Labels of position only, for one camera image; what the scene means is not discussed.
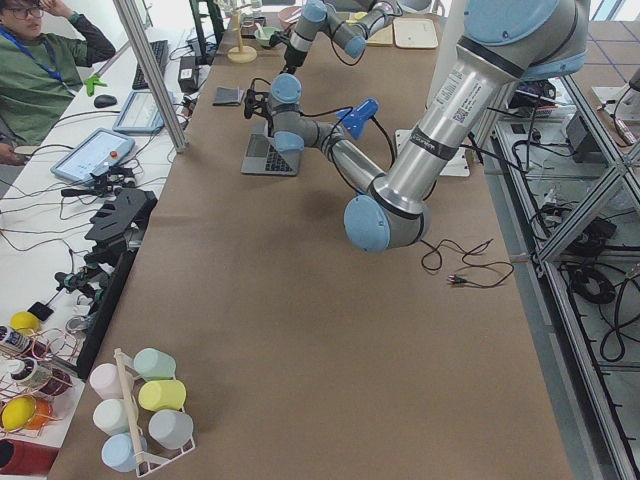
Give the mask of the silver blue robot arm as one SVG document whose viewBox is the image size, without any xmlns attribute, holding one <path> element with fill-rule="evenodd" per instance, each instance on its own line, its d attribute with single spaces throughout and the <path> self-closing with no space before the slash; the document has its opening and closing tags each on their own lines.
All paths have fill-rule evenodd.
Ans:
<svg viewBox="0 0 640 480">
<path fill-rule="evenodd" d="M 317 122 L 299 110 L 301 84 L 296 68 L 317 33 L 323 32 L 351 57 L 369 36 L 400 16 L 394 1 L 375 1 L 362 21 L 349 25 L 333 7 L 309 1 L 285 51 L 285 69 L 267 100 L 268 137 L 283 156 L 317 148 L 356 187 L 346 206 L 350 241 L 367 252 L 412 245 L 430 225 L 424 201 L 440 172 L 455 156 L 496 92 L 520 80 L 574 73 L 586 58 L 590 4 L 587 1 L 469 1 L 457 59 L 433 103 L 417 122 L 389 171 L 383 171 L 352 144 L 349 123 Z"/>
<path fill-rule="evenodd" d="M 367 40 L 403 15 L 397 1 L 356 1 L 356 4 L 365 15 L 350 24 L 338 14 L 336 1 L 307 1 L 286 42 L 282 73 L 294 74 L 303 66 L 319 33 L 325 34 L 333 47 L 340 47 L 358 60 Z"/>
</svg>

